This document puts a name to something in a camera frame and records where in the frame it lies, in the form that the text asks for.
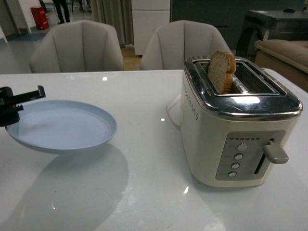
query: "black clamp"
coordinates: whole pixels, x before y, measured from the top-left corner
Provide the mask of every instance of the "black clamp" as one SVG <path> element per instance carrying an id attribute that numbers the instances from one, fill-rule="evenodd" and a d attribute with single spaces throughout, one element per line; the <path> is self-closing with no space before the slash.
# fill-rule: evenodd
<path id="1" fill-rule="evenodd" d="M 36 91 L 15 96 L 11 88 L 0 88 L 0 127 L 11 125 L 19 121 L 18 112 L 24 108 L 22 105 L 17 104 L 45 97 L 45 91 L 42 86 L 38 86 L 38 90 Z"/>

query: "light blue plate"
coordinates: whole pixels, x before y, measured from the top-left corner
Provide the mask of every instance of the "light blue plate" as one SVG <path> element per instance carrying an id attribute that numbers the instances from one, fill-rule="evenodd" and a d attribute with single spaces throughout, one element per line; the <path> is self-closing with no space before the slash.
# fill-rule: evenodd
<path id="1" fill-rule="evenodd" d="M 20 121 L 6 127 L 21 144 L 47 150 L 80 150 L 109 141 L 116 121 L 106 111 L 75 101 L 41 101 L 24 105 Z"/>

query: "red fire extinguisher box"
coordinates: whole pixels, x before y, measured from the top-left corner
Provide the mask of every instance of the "red fire extinguisher box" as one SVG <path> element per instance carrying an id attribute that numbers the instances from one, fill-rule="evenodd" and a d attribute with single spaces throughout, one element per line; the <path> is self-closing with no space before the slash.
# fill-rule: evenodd
<path id="1" fill-rule="evenodd" d="M 46 30 L 49 28 L 44 7 L 31 7 L 31 12 L 38 30 Z"/>

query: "floor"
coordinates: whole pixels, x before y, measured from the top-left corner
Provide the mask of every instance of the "floor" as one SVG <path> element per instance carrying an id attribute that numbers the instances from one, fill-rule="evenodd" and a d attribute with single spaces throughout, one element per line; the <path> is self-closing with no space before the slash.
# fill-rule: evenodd
<path id="1" fill-rule="evenodd" d="M 58 24 L 58 16 L 52 5 L 47 5 L 48 18 L 50 28 L 47 30 L 32 30 L 31 34 L 21 36 L 10 40 L 9 42 L 0 42 L 0 74 L 23 74 L 31 73 L 29 67 L 29 59 L 35 48 L 39 45 L 46 33 Z M 78 7 L 70 10 L 71 22 L 77 20 L 93 20 L 89 9 L 85 12 L 79 10 Z M 123 53 L 125 70 L 139 70 L 141 57 L 136 56 L 133 46 L 126 46 L 121 49 Z"/>

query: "bread slice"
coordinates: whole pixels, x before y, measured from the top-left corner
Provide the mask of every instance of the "bread slice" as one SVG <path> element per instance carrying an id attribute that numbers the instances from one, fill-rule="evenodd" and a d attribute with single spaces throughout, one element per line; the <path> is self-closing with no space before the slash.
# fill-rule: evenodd
<path id="1" fill-rule="evenodd" d="M 211 58 L 208 77 L 220 94 L 230 93 L 232 74 L 236 70 L 234 55 L 227 51 L 217 51 Z"/>

